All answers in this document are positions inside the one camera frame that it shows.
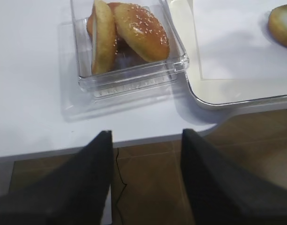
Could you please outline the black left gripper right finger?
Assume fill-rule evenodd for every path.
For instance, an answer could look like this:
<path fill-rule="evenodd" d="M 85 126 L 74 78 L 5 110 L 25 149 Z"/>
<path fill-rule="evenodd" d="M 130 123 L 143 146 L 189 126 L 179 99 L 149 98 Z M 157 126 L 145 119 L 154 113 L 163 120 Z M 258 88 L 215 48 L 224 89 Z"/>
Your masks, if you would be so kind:
<path fill-rule="evenodd" d="M 197 225 L 287 225 L 287 190 L 230 161 L 192 129 L 182 132 L 182 178 Z"/>

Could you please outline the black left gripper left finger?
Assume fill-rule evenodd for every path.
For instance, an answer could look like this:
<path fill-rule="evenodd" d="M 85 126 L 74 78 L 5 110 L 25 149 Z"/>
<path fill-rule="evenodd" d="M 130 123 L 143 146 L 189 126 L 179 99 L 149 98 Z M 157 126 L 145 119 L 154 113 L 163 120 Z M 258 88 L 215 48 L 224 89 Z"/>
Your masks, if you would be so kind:
<path fill-rule="evenodd" d="M 112 132 L 102 131 L 44 178 L 0 197 L 0 225 L 99 225 L 112 179 Z"/>

